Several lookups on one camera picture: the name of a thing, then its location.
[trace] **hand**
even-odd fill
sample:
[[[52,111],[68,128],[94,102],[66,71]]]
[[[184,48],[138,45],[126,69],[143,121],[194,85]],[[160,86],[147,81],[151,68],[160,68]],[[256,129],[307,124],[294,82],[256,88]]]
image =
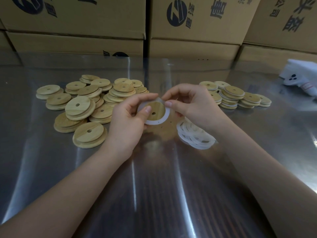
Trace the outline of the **hand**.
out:
[[[117,104],[112,112],[109,134],[101,148],[119,152],[123,162],[131,155],[138,144],[143,130],[146,129],[145,121],[151,113],[151,107],[145,106],[137,112],[138,105],[143,101],[154,100],[158,94],[135,94]]]
[[[213,132],[220,122],[228,119],[207,88],[201,85],[178,84],[168,90],[162,100],[166,101],[166,107],[186,116],[206,132]]]

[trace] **metal table surface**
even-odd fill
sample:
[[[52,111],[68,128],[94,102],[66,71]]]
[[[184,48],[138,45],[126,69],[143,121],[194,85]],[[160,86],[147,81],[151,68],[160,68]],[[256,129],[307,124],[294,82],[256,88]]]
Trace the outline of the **metal table surface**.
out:
[[[97,149],[80,149],[53,129],[62,111],[35,97],[46,84],[62,88],[82,74],[114,81],[137,78],[162,95],[177,83],[198,84],[206,72],[107,68],[0,67],[0,218],[2,223],[50,189]],[[276,160],[317,191],[317,104],[277,75],[227,69],[224,78],[272,100],[269,108],[224,112]],[[216,81],[217,75],[208,80]],[[151,127],[111,178],[74,237],[275,237],[220,144],[196,150],[177,137],[177,118]]]

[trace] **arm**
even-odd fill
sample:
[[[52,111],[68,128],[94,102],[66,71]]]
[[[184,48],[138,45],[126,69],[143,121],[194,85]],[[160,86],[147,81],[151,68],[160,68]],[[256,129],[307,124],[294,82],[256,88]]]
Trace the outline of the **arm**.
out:
[[[222,144],[278,237],[315,237],[315,192],[237,127],[221,111],[206,88],[180,84],[170,89],[162,99],[166,100],[166,106],[185,115]]]
[[[131,156],[140,140],[151,107],[143,108],[134,116],[137,105],[156,97],[157,94],[133,95],[116,105],[109,135],[100,149],[0,226],[0,237],[71,237],[113,173]]]

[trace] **pile of silicone rings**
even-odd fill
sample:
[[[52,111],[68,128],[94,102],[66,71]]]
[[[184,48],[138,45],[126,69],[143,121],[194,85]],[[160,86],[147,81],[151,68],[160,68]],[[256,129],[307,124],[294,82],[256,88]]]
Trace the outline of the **pile of silicone rings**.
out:
[[[216,139],[213,136],[197,127],[186,117],[184,120],[177,123],[176,128],[181,140],[194,148],[208,149],[216,142]]]

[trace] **left hand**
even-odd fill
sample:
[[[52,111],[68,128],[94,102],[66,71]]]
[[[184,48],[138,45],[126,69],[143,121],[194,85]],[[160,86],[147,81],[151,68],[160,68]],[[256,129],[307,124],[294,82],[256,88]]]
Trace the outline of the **left hand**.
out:
[[[144,123],[152,109],[150,106],[145,106],[136,114],[138,105],[157,97],[158,94],[154,93],[135,94],[117,104],[112,112],[108,137],[101,149],[106,147],[110,150],[116,150],[123,162],[126,161],[132,155],[143,130],[146,129]]]

